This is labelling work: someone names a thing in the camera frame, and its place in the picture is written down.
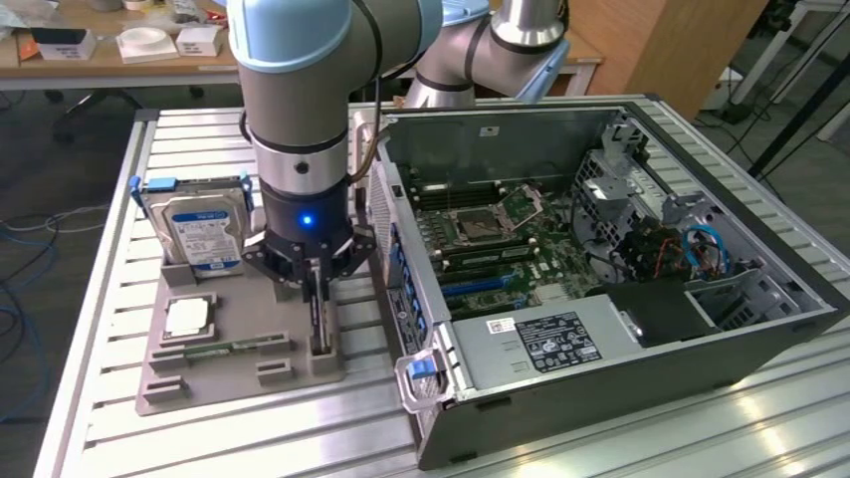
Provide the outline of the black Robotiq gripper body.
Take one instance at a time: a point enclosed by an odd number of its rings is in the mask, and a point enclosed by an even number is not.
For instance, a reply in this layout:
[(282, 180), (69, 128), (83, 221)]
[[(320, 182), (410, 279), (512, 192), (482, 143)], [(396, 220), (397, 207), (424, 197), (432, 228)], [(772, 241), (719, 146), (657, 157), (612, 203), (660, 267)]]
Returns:
[(265, 243), (270, 251), (293, 260), (336, 253), (349, 242), (354, 228), (349, 216), (349, 181), (316, 194), (276, 189), (260, 180), (266, 214)]

